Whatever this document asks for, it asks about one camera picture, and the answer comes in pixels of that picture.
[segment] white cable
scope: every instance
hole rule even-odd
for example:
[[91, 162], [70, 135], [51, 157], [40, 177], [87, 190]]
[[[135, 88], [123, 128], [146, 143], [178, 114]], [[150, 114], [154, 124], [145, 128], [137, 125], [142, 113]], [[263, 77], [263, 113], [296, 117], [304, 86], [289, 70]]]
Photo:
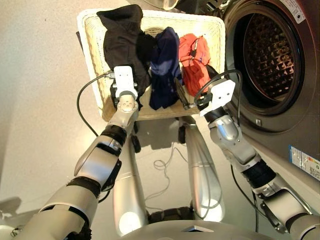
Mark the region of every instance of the white cable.
[[[162, 189], [161, 191], [157, 191], [157, 192], [154, 192], [152, 194], [150, 194], [149, 196], [147, 196], [144, 201], [148, 201], [150, 199], [153, 199], [153, 198], [156, 198], [156, 197], [159, 197], [160, 195], [164, 194], [165, 191], [168, 190], [169, 186], [170, 186], [170, 177], [167, 175], [167, 170], [168, 170], [168, 166], [170, 165], [171, 161], [172, 161], [172, 158], [174, 156], [174, 152], [175, 150], [178, 151], [178, 153], [180, 154], [180, 156], [182, 157], [182, 159], [188, 163], [188, 161], [186, 160], [186, 158], [182, 155], [182, 153], [180, 152], [180, 150], [178, 148], [175, 147], [175, 143], [172, 143], [172, 146], [171, 146], [171, 154], [170, 154], [170, 157], [168, 159], [167, 162], [164, 162], [163, 160], [155, 160], [153, 162], [153, 167], [158, 170], [158, 171], [163, 171], [164, 173], [164, 177], [167, 179], [167, 185], [164, 189]], [[150, 206], [147, 206], [145, 205], [145, 207], [147, 209], [155, 209], [155, 210], [160, 210], [160, 211], [163, 211], [163, 209], [161, 208], [157, 208], [157, 207], [150, 207]]]

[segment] silver robot arm segment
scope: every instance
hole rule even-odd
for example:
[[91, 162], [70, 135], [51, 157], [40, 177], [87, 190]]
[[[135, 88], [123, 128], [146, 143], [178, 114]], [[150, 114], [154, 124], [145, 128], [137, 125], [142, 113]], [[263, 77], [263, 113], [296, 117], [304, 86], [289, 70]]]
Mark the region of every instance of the silver robot arm segment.
[[[131, 68], [117, 68], [118, 71], [114, 69], [116, 81], [117, 73], [130, 75]], [[17, 240], [90, 239], [90, 226], [99, 195], [114, 186], [121, 167], [118, 156], [138, 118], [137, 92], [127, 86], [119, 87], [122, 92], [118, 94], [117, 111], [80, 157], [74, 170], [75, 178], [50, 198], [16, 237]]]
[[262, 160], [243, 138], [240, 127], [222, 107], [204, 115], [209, 122], [210, 137], [219, 145], [226, 158], [250, 183], [262, 199], [261, 208], [273, 227], [280, 233], [289, 232], [294, 240], [317, 239], [320, 217]]

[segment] navy blue clothing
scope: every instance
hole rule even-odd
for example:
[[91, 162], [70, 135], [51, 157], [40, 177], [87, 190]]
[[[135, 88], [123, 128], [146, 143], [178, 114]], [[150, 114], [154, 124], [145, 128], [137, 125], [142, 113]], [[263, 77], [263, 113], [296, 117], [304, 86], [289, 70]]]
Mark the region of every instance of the navy blue clothing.
[[155, 37], [157, 46], [151, 55], [152, 92], [149, 105], [154, 110], [164, 109], [175, 104], [179, 99], [174, 82], [177, 78], [182, 84], [179, 67], [179, 37], [172, 27], [167, 27]]

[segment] wheel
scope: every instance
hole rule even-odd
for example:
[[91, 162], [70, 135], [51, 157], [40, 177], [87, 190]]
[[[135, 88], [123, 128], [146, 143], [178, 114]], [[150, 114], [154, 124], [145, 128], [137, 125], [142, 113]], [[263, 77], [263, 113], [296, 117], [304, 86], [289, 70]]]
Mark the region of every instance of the wheel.
[[133, 135], [131, 137], [131, 141], [132, 141], [132, 144], [133, 144], [133, 147], [134, 147], [134, 152], [137, 154], [137, 153], [140, 153], [141, 151], [141, 145], [140, 145], [140, 142], [139, 142], [139, 139], [136, 135]]

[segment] wicker basket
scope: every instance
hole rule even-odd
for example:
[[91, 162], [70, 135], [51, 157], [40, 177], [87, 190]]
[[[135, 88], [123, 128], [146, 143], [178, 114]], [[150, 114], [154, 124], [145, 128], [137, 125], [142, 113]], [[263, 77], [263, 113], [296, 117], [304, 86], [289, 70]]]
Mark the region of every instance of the wicker basket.
[[[104, 57], [104, 37], [106, 28], [102, 25], [97, 12], [109, 9], [95, 8], [82, 11], [77, 17], [78, 30], [85, 62], [88, 67], [90, 79], [110, 70]], [[225, 64], [225, 25], [218, 17], [172, 13], [165, 11], [144, 10], [141, 21], [141, 29], [146, 34], [156, 36], [166, 27], [172, 27], [182, 37], [193, 33], [196, 36], [204, 36], [210, 50], [210, 65], [218, 72], [224, 71]], [[101, 78], [92, 85], [96, 102], [102, 118], [108, 122], [115, 113], [110, 97], [110, 85], [112, 80]], [[182, 103], [177, 101], [174, 105], [163, 109], [153, 110], [149, 106], [151, 87], [149, 86], [140, 98], [143, 107], [139, 112], [138, 120], [151, 120], [161, 118], [174, 118], [198, 113], [196, 108], [184, 110]], [[193, 97], [187, 95], [190, 103]]]

